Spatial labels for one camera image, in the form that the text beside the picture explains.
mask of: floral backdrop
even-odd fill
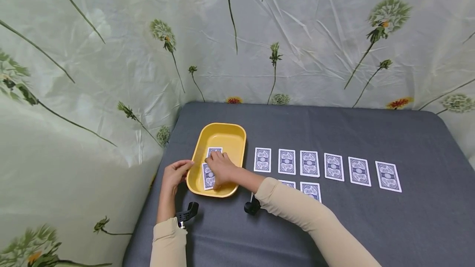
[[[0,267],[120,266],[190,101],[431,111],[475,164],[475,0],[0,10]]]

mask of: long sleeve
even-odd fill
[[[186,267],[185,229],[178,227],[177,218],[169,218],[153,227],[150,267]]]
[[[261,207],[309,233],[330,267],[381,266],[325,205],[267,177],[256,198]]]

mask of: plastic tray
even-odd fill
[[[186,184],[193,193],[217,198],[229,197],[238,189],[237,184],[229,183],[217,191],[213,189],[205,191],[204,189],[201,164],[204,163],[207,148],[210,146],[222,147],[223,152],[228,153],[232,163],[242,167],[244,149],[246,147],[246,131],[243,127],[231,123],[210,123],[205,126],[201,130],[193,154],[192,160],[195,164],[188,171]]]

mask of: gray table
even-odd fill
[[[306,106],[190,103],[182,109],[156,182],[124,257],[125,267],[147,267],[163,168],[191,158],[208,123],[236,123],[247,132],[245,168],[253,170],[255,147],[342,155],[369,163],[372,187],[300,175],[263,173],[278,179],[320,183],[323,203],[382,266],[475,265],[475,173],[443,121],[425,111]],[[374,161],[394,163],[402,193],[379,188]],[[186,185],[177,210],[200,204],[188,223],[189,267],[326,266],[310,237],[294,224],[259,211],[244,213],[250,193],[229,198],[194,195]]]

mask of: black clamp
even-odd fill
[[[244,204],[244,211],[250,215],[256,215],[260,208],[261,204],[254,194],[252,194],[251,201]]]
[[[180,211],[179,213],[176,213],[176,217],[178,220],[178,226],[181,229],[185,229],[185,224],[187,220],[191,220],[194,216],[198,214],[198,207],[199,204],[196,202],[190,202],[188,204],[188,210],[187,211]]]

